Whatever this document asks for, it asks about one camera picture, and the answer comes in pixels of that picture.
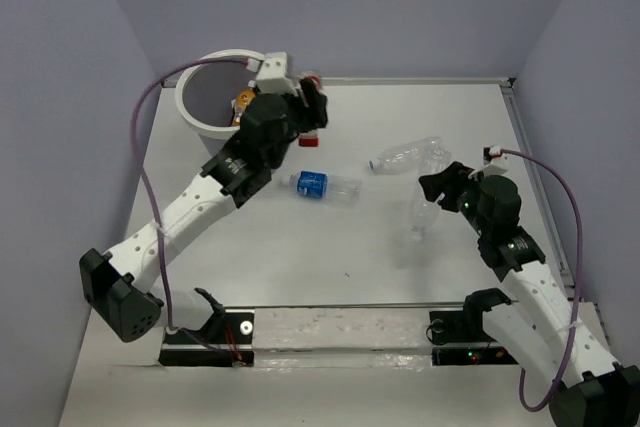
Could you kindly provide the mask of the clear bottle pale cap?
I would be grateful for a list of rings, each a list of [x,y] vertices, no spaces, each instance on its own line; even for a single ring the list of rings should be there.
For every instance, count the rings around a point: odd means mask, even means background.
[[[421,157],[417,179],[440,173],[450,162],[451,153],[442,144],[431,144]],[[412,236],[417,240],[424,239],[435,224],[438,215],[439,207],[426,200],[423,188],[420,182],[417,182],[409,208]]]

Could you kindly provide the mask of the red cap crushed bottle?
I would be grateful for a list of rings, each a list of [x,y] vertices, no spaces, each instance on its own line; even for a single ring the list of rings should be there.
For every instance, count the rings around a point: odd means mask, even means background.
[[[319,92],[323,92],[322,76],[314,70],[302,71],[301,78],[309,78],[313,81]],[[303,148],[315,148],[319,145],[318,132],[316,130],[303,133],[298,137],[298,145]]]

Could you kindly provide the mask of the orange milk tea bottle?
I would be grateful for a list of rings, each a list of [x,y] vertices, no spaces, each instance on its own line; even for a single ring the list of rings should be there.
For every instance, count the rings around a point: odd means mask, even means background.
[[[243,90],[237,95],[235,100],[232,102],[231,125],[233,127],[240,125],[241,117],[255,97],[256,92],[253,89]]]

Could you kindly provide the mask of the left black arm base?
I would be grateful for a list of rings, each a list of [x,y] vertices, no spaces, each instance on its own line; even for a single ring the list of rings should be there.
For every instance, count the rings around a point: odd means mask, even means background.
[[[231,310],[198,332],[166,331],[158,362],[165,367],[252,367],[254,319],[253,311]]]

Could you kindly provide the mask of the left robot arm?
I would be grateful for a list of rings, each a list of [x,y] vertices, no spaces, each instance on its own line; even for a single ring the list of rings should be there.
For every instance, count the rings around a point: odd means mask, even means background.
[[[219,335],[223,306],[201,287],[172,290],[168,265],[265,187],[300,135],[327,123],[327,97],[316,75],[300,78],[294,94],[258,92],[239,130],[165,210],[106,252],[82,255],[85,300],[121,341],[136,341],[156,326],[201,342]]]

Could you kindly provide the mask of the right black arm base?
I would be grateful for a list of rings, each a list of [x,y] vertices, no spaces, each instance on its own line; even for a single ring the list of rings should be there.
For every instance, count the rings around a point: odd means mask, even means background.
[[[432,345],[431,359],[436,367],[516,365],[516,360],[496,340],[465,323],[461,310],[429,313],[426,339]]]

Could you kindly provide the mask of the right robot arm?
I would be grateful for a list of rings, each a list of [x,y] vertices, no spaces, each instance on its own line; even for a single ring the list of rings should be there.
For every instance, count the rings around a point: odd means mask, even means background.
[[[420,177],[426,201],[461,214],[499,285],[465,299],[462,331],[501,344],[547,392],[557,426],[636,426],[639,369],[622,365],[580,318],[535,240],[520,226],[521,197],[510,179],[459,162]]]

